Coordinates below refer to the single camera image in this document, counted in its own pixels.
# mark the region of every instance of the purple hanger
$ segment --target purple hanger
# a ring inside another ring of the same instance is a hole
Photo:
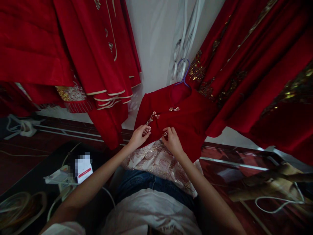
[[[180,62],[181,62],[182,60],[185,60],[185,58],[181,59],[181,60],[178,62],[177,67],[179,66],[179,64],[180,64]],[[189,68],[190,68],[190,61],[189,61],[188,59],[186,59],[186,60],[188,61],[188,69],[187,69],[187,71],[185,72],[184,77],[183,77],[183,79],[181,80],[181,82],[176,83],[174,86],[176,86],[176,85],[178,85],[178,84],[181,84],[181,83],[184,83],[187,87],[189,87],[189,88],[191,89],[191,87],[186,83],[186,76],[187,76],[187,73],[188,73]]]

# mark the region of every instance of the white wall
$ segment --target white wall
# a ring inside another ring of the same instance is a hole
[[[196,37],[189,59],[193,60],[225,0],[205,1]],[[195,1],[188,1],[188,16]],[[122,124],[133,130],[139,105],[145,93],[150,93],[167,85],[172,62],[172,45],[177,19],[178,4],[183,0],[126,0],[137,52],[142,67],[141,85],[133,89],[133,97],[128,104],[129,116]],[[92,123],[85,114],[71,114],[66,109],[43,110],[39,115]],[[231,128],[225,128],[217,138],[207,137],[207,142],[258,149],[251,140]]]

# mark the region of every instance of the red velvet jacket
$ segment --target red velvet jacket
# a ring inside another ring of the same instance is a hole
[[[188,97],[181,99],[186,89],[188,88],[183,84],[170,85],[145,94],[138,111],[135,128],[146,124],[153,112],[160,116],[154,117],[149,124],[151,134],[141,148],[161,138],[164,128],[174,127],[183,150],[190,160],[195,162],[201,156],[201,146],[206,138],[205,131],[217,113],[217,108],[213,103],[212,106],[208,105],[208,100],[195,89],[191,90]]]

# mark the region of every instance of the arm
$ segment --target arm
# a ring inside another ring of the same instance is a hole
[[[164,145],[186,172],[204,206],[219,224],[222,234],[223,232],[225,234],[246,234],[234,212],[184,153],[175,129],[167,127],[163,131],[168,132],[168,141],[162,137]]]
[[[94,198],[124,159],[147,140],[150,130],[147,125],[138,127],[121,151],[97,169],[65,199],[39,234],[53,224],[74,221],[79,210]]]

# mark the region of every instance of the white shirt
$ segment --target white shirt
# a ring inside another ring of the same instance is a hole
[[[117,204],[109,213],[101,234],[147,234],[148,225],[164,234],[201,234],[188,207],[152,189],[142,189]],[[66,222],[52,225],[43,235],[85,234],[82,230],[78,223]]]

